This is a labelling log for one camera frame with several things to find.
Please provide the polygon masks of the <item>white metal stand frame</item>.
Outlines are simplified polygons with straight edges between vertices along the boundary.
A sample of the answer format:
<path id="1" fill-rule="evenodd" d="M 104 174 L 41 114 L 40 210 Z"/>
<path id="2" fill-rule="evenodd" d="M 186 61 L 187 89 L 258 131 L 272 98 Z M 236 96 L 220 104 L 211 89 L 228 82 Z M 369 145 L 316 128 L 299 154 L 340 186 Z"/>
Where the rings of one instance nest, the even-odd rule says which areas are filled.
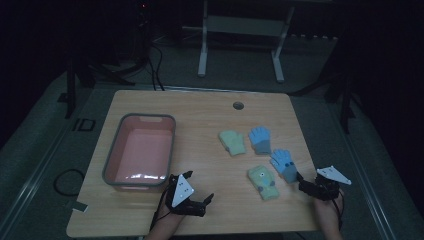
<path id="1" fill-rule="evenodd" d="M 290 6 L 288 8 L 283 20 L 255 19 L 211 15 L 209 13 L 210 1 L 211 0 L 202 0 L 202 26 L 200 28 L 201 48 L 197 75 L 199 77 L 206 76 L 209 32 L 277 37 L 278 44 L 271 50 L 270 54 L 276 81 L 278 83 L 283 83 L 285 81 L 285 77 L 283 74 L 282 64 L 280 62 L 280 55 L 282 53 L 284 42 L 288 36 L 288 30 L 295 12 L 295 7 Z"/>

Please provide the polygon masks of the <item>blue glove with dark dots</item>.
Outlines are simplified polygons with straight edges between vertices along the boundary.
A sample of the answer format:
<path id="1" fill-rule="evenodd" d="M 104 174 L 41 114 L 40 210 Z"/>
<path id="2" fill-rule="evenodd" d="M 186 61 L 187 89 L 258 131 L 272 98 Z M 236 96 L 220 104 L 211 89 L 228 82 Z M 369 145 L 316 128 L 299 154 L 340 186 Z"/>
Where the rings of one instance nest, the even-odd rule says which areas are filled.
<path id="1" fill-rule="evenodd" d="M 274 150 L 271 154 L 270 163 L 287 183 L 294 183 L 297 181 L 298 171 L 288 150 Z"/>

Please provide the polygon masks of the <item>plain green glove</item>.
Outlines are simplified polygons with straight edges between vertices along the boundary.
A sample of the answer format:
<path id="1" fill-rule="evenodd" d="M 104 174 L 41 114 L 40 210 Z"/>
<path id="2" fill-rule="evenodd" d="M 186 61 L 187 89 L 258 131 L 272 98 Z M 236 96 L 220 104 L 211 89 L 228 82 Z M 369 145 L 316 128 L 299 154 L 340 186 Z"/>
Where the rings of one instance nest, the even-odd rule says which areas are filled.
<path id="1" fill-rule="evenodd" d="M 221 131 L 218 137 L 225 150 L 228 151 L 231 156 L 244 154 L 246 152 L 244 137 L 241 133 L 234 130 L 225 130 Z"/>

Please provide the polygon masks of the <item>plain blue glove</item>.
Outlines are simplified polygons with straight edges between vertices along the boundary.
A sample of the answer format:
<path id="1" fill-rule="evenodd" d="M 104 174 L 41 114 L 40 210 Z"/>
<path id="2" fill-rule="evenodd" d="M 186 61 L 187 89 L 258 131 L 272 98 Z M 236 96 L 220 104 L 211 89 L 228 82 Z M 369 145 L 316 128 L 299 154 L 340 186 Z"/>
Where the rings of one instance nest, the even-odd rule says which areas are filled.
<path id="1" fill-rule="evenodd" d="M 264 126 L 258 126 L 253 128 L 248 136 L 257 155 L 269 155 L 271 153 L 269 129 Z"/>

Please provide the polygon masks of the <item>grey tape piece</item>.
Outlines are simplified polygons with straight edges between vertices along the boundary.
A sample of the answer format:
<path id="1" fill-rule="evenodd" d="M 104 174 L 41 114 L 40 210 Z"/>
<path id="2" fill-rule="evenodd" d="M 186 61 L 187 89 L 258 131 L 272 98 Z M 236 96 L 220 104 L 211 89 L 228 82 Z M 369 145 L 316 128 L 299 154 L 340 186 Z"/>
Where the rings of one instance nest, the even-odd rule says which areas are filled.
<path id="1" fill-rule="evenodd" d="M 84 204 L 84 203 L 81 203 L 79 201 L 73 201 L 71 203 L 71 208 L 73 210 L 75 210 L 75 211 L 79 211 L 79 212 L 85 213 L 87 211 L 87 209 L 88 209 L 88 205 L 87 204 Z"/>

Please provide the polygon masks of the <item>pink basin with grey rim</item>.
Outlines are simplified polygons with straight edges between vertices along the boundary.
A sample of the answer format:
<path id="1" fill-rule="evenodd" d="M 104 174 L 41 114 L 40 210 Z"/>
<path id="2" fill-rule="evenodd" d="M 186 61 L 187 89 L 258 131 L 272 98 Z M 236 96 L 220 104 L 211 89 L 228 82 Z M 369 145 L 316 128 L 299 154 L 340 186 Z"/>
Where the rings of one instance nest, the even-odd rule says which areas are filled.
<path id="1" fill-rule="evenodd" d="M 169 176 L 175 130 L 171 115 L 124 115 L 104 165 L 104 182 L 117 190 L 160 188 Z"/>

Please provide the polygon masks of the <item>black metal stand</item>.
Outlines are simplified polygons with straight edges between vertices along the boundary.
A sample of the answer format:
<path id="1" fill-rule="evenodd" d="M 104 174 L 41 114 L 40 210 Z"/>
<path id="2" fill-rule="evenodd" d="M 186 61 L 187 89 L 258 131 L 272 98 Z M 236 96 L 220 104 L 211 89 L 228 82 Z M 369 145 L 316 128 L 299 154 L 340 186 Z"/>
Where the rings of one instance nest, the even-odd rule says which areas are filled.
<path id="1" fill-rule="evenodd" d="M 95 79 L 90 67 L 94 61 L 85 56 L 74 56 L 68 59 L 66 65 L 66 91 L 61 93 L 58 101 L 67 105 L 65 118 L 69 119 L 76 108 L 76 79 L 83 87 L 92 88 Z"/>
<path id="2" fill-rule="evenodd" d="M 300 90 L 288 93 L 289 96 L 303 96 L 324 85 L 329 85 L 324 94 L 324 100 L 327 103 L 336 103 L 341 100 L 339 123 L 346 134 L 350 133 L 349 119 L 355 117 L 350 108 L 353 83 L 350 60 L 349 44 L 339 38 L 318 75 L 318 79 Z"/>

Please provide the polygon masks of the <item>green glove with face print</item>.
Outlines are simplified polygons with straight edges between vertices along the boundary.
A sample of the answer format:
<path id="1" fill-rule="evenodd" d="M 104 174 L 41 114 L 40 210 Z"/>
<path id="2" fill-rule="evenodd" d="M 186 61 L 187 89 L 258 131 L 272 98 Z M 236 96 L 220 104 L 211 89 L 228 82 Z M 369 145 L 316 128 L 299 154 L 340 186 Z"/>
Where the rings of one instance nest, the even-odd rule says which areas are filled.
<path id="1" fill-rule="evenodd" d="M 273 174 L 264 165 L 249 169 L 247 176 L 264 201 L 280 196 Z"/>

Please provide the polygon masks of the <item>black tripod stand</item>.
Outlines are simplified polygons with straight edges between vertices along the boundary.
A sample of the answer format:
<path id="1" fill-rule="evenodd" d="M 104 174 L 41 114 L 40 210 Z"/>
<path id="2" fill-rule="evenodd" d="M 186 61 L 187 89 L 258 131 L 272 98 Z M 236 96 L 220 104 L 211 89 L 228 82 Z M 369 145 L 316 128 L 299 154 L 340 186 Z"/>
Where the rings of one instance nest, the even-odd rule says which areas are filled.
<path id="1" fill-rule="evenodd" d="M 147 65 L 151 48 L 151 0 L 102 0 L 103 46 L 88 65 L 112 82 L 134 86 L 126 76 Z"/>

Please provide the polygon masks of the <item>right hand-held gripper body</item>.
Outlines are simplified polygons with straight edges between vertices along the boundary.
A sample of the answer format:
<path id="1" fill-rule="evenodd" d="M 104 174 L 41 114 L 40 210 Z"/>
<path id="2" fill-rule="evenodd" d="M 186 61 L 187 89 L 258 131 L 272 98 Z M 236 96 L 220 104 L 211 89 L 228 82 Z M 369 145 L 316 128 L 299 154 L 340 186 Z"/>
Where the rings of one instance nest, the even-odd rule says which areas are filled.
<path id="1" fill-rule="evenodd" d="M 352 181 L 337 170 L 333 165 L 316 170 L 314 183 L 308 183 L 305 191 L 308 195 L 323 200 L 334 200 L 339 195 L 340 185 L 351 185 Z"/>

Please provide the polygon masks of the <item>person's right hand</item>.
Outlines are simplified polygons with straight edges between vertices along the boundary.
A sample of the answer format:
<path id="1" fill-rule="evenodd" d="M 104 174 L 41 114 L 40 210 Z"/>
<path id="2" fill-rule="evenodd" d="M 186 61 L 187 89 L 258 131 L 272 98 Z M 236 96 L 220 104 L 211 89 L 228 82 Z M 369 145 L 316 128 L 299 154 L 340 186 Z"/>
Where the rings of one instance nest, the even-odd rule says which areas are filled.
<path id="1" fill-rule="evenodd" d="M 328 201 L 314 198 L 313 204 L 317 218 L 330 215 L 340 219 L 344 213 L 344 193 L 340 191 L 336 199 Z"/>

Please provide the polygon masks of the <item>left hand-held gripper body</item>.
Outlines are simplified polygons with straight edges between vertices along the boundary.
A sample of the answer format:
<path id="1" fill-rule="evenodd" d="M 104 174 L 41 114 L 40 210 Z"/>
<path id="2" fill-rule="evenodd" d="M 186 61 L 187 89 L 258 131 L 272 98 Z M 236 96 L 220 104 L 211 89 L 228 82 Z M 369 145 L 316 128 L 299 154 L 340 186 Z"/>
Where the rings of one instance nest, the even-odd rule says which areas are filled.
<path id="1" fill-rule="evenodd" d="M 195 190 L 188 179 L 181 174 L 170 175 L 165 205 L 174 214 L 203 217 L 206 208 L 201 207 L 200 202 L 190 199 Z"/>

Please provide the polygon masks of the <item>person's left hand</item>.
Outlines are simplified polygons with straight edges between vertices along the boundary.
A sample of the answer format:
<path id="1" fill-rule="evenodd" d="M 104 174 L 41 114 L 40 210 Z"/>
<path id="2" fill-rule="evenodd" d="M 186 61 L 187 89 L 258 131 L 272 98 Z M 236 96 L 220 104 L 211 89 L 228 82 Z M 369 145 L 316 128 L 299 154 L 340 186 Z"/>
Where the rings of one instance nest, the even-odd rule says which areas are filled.
<path id="1" fill-rule="evenodd" d="M 158 218 L 156 220 L 156 224 L 168 222 L 168 223 L 178 223 L 180 226 L 184 218 L 185 218 L 184 215 L 178 215 L 178 214 L 172 213 L 168 209 L 168 207 L 164 203 L 162 203 L 161 207 L 158 210 Z"/>

